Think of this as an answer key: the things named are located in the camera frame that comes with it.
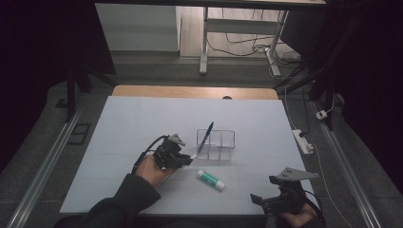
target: glue stick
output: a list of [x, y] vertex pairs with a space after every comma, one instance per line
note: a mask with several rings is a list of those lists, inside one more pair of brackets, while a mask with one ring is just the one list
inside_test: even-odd
[[210, 184], [211, 186], [218, 188], [220, 191], [222, 191], [222, 189], [224, 189], [224, 186], [225, 186], [224, 182], [222, 182], [221, 180], [211, 176], [210, 174], [208, 174], [202, 170], [199, 170], [198, 177], [203, 182], [206, 182], [206, 183]]

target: black sleeve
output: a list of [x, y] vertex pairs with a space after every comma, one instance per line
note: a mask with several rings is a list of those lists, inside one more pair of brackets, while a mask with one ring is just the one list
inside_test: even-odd
[[320, 221], [319, 218], [315, 217], [306, 222], [305, 224], [299, 226], [298, 228], [325, 228], [326, 226]]
[[125, 227], [134, 216], [154, 204], [160, 197], [146, 180], [134, 174], [127, 174], [113, 198], [99, 201], [84, 216], [83, 227]]

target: gray carpet floor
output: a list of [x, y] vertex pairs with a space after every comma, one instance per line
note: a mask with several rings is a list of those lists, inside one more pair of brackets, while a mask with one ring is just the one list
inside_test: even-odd
[[[114, 61], [117, 75], [108, 77], [119, 85], [272, 87], [279, 82], [270, 76], [267, 61], [260, 60], [210, 59], [207, 75], [203, 77], [199, 75], [197, 60], [178, 59], [170, 56], [114, 56]], [[288, 75], [293, 67], [295, 66], [282, 66], [280, 70], [283, 75]], [[45, 189], [27, 220], [26, 227], [52, 227], [58, 219], [65, 216], [59, 213], [60, 207], [86, 152], [107, 96], [113, 90], [113, 87], [98, 78], [93, 76], [90, 78], [94, 88], [77, 123], [89, 124], [87, 136], [81, 144], [76, 143], [74, 137], [70, 137], [69, 143], [65, 146]], [[56, 105], [66, 96], [65, 83], [56, 85], [49, 90], [48, 104], [40, 119], [9, 166], [1, 174], [0, 227], [6, 227], [44, 157], [65, 124], [67, 111]], [[346, 221], [350, 223], [351, 227], [367, 227], [331, 152], [331, 147], [324, 137], [320, 123], [315, 117], [313, 105], [321, 107], [320, 101], [309, 102], [302, 89], [280, 98], [284, 101], [284, 106], [289, 109], [290, 122], [304, 131], [309, 129], [310, 132], [306, 138], [317, 147], [320, 155], [320, 164], [327, 187], [323, 179], [312, 180], [312, 185], [315, 194], [323, 202], [328, 227], [349, 227]], [[368, 195], [383, 227], [402, 227], [402, 196], [371, 151], [345, 124], [341, 110], [342, 104], [336, 102], [333, 118], [334, 132], [361, 186]], [[309, 158], [302, 157], [302, 159], [308, 171], [317, 172], [323, 177], [317, 154]], [[267, 227], [274, 227], [274, 223], [270, 223]]]

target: green label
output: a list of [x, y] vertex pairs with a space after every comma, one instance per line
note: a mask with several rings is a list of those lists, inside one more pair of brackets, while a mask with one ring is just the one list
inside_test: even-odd
[[211, 184], [213, 186], [216, 186], [217, 182], [219, 181], [218, 179], [216, 179], [215, 177], [209, 175], [208, 173], [203, 173], [201, 175], [201, 179], [205, 182], [207, 182], [208, 184]]

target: table leg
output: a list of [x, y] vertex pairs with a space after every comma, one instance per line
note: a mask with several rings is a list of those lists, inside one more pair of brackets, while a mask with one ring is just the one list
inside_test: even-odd
[[269, 60], [270, 68], [272, 69], [273, 76], [275, 76], [275, 77], [281, 76], [281, 74], [279, 73], [279, 70], [278, 70], [278, 65], [277, 65], [276, 59], [275, 59], [275, 51], [276, 51], [276, 45], [278, 43], [278, 38], [281, 35], [282, 27], [284, 26], [284, 21], [285, 21], [285, 17], [287, 16], [287, 13], [288, 13], [287, 10], [280, 12], [278, 25], [276, 27], [276, 32], [273, 37], [272, 46], [270, 46], [269, 50], [266, 51], [266, 56], [267, 56], [267, 59]]
[[200, 75], [205, 75], [207, 73], [207, 29], [208, 29], [208, 7], [205, 7], [203, 30], [202, 30]]

